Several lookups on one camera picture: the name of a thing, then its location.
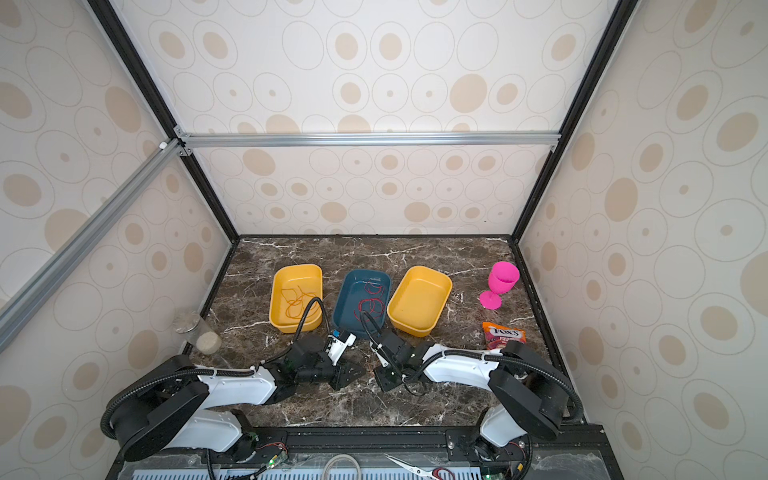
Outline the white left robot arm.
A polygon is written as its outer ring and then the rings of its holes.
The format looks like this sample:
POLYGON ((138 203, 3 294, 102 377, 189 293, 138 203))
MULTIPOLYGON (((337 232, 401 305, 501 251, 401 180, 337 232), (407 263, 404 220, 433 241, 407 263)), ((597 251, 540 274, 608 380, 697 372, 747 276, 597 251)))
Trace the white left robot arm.
POLYGON ((273 405, 302 384, 338 391, 362 377, 345 358, 350 334, 309 334, 276 357, 248 369, 215 369, 175 355, 116 394, 100 419, 101 433, 135 462, 167 449, 206 449, 226 462, 245 462, 261 445, 241 405, 273 405))

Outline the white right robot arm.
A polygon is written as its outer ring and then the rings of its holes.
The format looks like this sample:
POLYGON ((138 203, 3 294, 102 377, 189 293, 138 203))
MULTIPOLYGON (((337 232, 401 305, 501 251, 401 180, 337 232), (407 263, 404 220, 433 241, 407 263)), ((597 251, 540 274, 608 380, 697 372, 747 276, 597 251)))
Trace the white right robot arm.
POLYGON ((367 337, 381 362, 374 376, 385 392, 416 383, 454 383, 493 393, 498 404, 481 418, 478 435, 495 448, 525 435, 552 441, 562 426, 583 419, 583 403, 570 380, 523 343, 493 350, 414 347, 390 328, 367 337))

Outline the right yellow plastic bin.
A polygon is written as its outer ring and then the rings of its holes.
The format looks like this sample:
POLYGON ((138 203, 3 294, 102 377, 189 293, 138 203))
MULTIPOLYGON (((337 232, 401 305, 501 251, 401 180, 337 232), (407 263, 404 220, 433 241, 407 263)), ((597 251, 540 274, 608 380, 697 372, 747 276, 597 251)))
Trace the right yellow plastic bin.
POLYGON ((424 266, 410 268, 387 306, 393 326, 415 337, 435 328, 453 287, 449 276, 424 266))

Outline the yellow plastic bin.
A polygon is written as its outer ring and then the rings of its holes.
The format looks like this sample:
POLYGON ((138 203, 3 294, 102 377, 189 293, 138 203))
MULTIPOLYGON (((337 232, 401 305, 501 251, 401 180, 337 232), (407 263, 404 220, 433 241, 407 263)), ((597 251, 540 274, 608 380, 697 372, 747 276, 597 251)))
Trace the yellow plastic bin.
POLYGON ((315 264, 286 266, 272 282, 269 321, 284 334, 297 331, 309 301, 323 297, 322 269, 315 264))
POLYGON ((424 266, 410 268, 387 306, 393 326, 415 337, 435 328, 453 287, 449 276, 424 266))

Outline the left yellow plastic bin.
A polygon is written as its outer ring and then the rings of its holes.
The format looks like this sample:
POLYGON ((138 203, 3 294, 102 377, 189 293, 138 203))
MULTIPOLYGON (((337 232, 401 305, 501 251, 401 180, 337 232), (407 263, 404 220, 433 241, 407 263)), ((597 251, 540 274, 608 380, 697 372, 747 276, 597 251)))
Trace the left yellow plastic bin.
POLYGON ((272 282, 269 321, 284 334, 297 331, 309 301, 323 297, 322 269, 315 264, 286 266, 272 282))

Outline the teal plastic bin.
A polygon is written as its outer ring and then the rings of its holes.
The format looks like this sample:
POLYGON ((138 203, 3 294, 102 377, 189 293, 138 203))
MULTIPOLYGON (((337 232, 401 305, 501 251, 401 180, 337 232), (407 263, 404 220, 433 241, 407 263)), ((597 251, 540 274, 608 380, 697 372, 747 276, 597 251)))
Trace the teal plastic bin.
POLYGON ((346 330, 357 338, 367 339, 384 323, 391 289, 390 277, 381 271, 356 269, 342 283, 333 310, 332 321, 338 330, 346 330))

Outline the orange candy bag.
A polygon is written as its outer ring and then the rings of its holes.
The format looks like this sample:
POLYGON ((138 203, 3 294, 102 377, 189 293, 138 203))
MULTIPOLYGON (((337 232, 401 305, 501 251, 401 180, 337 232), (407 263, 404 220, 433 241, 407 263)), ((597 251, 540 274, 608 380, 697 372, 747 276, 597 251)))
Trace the orange candy bag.
POLYGON ((526 332, 518 328, 483 322, 482 329, 488 350, 503 349, 512 341, 521 344, 526 343, 526 332))

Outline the clear jar with powder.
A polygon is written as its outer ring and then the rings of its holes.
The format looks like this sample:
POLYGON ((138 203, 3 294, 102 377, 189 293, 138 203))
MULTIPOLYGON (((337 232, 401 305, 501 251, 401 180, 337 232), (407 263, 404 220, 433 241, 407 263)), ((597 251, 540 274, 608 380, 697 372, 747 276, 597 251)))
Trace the clear jar with powder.
POLYGON ((196 350, 203 355, 216 353, 221 345, 221 337, 194 310, 184 310, 176 314, 172 326, 196 350))

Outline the pink plastic goblet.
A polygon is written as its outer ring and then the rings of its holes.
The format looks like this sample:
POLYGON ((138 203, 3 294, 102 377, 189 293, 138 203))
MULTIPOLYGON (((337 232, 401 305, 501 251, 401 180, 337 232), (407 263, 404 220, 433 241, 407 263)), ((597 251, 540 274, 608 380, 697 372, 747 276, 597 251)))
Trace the pink plastic goblet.
POLYGON ((502 296, 516 285, 520 271, 510 262, 495 263, 488 276, 488 290, 479 296, 481 305, 488 310, 498 310, 502 306, 502 296))

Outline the horizontal aluminium bar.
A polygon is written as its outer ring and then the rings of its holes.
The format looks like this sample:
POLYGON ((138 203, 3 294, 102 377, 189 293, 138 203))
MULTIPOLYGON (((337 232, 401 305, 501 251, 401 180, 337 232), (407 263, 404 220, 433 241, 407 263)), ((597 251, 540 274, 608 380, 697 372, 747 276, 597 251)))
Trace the horizontal aluminium bar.
POLYGON ((261 147, 402 147, 452 145, 557 145, 554 131, 522 132, 378 132, 304 134, 185 134, 191 148, 261 147))

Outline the diagonal aluminium bar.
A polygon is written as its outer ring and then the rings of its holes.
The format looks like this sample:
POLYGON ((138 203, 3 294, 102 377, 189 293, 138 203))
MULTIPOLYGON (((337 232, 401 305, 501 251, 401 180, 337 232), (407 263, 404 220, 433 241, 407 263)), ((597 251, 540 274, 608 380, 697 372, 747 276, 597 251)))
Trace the diagonal aluminium bar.
POLYGON ((181 149, 180 140, 166 140, 9 300, 1 311, 3 350, 12 344, 45 302, 119 222, 168 162, 179 156, 181 149))

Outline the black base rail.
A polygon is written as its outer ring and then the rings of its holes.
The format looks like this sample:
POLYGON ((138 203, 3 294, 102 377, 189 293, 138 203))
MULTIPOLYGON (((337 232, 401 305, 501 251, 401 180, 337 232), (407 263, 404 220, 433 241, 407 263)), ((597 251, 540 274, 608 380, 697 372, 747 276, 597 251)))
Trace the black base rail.
POLYGON ((523 436, 492 450, 474 428, 284 427, 258 430, 260 449, 226 462, 201 449, 171 449, 117 462, 110 479, 412 479, 390 454, 422 468, 444 467, 456 479, 619 479, 603 428, 567 426, 552 441, 523 436))

